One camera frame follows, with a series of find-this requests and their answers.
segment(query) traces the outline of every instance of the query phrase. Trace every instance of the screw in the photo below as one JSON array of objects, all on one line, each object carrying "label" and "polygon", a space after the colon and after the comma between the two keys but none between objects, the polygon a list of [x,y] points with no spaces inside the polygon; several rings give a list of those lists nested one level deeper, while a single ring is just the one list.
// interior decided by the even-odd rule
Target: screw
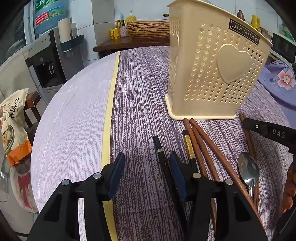
[{"label": "screw", "polygon": [[194,178],[196,178],[196,179],[198,179],[198,178],[201,178],[202,176],[201,176],[201,174],[200,173],[198,173],[198,172],[195,172],[195,173],[193,173],[192,174],[192,176],[194,177]]},{"label": "screw", "polygon": [[225,183],[226,183],[227,185],[232,185],[232,184],[233,184],[233,181],[232,181],[231,179],[226,179],[226,180],[225,180]]},{"label": "screw", "polygon": [[62,185],[63,185],[63,186],[67,186],[69,183],[70,183],[70,181],[69,181],[68,179],[64,179],[64,180],[62,181]]},{"label": "screw", "polygon": [[94,179],[100,179],[102,177],[102,174],[97,172],[93,175]]}]

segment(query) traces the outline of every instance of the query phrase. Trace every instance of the blue water jug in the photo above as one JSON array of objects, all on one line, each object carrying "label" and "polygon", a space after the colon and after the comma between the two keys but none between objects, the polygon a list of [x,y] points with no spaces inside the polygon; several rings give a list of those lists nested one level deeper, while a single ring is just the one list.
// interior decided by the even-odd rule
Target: blue water jug
[{"label": "blue water jug", "polygon": [[36,34],[58,26],[58,21],[68,17],[67,0],[34,0],[33,17]]}]

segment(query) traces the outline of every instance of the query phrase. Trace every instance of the yellow stripe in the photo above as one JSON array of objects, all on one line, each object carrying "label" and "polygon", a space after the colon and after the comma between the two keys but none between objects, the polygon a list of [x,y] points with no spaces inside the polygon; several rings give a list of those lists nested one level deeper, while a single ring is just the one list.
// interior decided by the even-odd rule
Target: yellow stripe
[{"label": "yellow stripe", "polygon": [[[119,55],[120,55],[120,52],[117,53],[115,63],[114,63],[113,76],[111,79],[111,85],[110,85],[106,114],[105,114],[101,169],[103,169],[103,167],[105,165],[110,163],[111,119],[112,119],[115,84],[116,84],[116,78],[117,78],[117,73],[118,73]],[[104,212],[105,212],[106,221],[107,221],[109,233],[111,236],[111,240],[118,241],[116,228],[115,228],[115,221],[114,221],[114,216],[113,216],[113,202],[112,202],[112,200],[110,200],[109,202],[103,202],[103,205],[104,205]]]}]

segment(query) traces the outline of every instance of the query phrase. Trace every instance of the microwave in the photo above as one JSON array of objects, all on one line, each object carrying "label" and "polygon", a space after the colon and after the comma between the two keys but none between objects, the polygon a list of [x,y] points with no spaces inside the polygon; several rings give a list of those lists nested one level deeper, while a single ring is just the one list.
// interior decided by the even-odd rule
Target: microwave
[{"label": "microwave", "polygon": [[292,63],[296,62],[296,43],[292,40],[288,39],[282,34],[273,33],[272,35],[272,47],[271,53],[275,52],[288,61],[291,65]]}]

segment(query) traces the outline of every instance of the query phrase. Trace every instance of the human hand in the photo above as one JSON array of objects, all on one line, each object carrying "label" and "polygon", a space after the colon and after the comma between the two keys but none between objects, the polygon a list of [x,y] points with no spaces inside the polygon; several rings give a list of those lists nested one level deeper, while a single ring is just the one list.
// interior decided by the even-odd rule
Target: human hand
[{"label": "human hand", "polygon": [[283,199],[281,201],[281,213],[286,212],[293,206],[293,199],[296,194],[296,171],[293,169],[293,163],[288,169],[286,185],[284,189]]}]

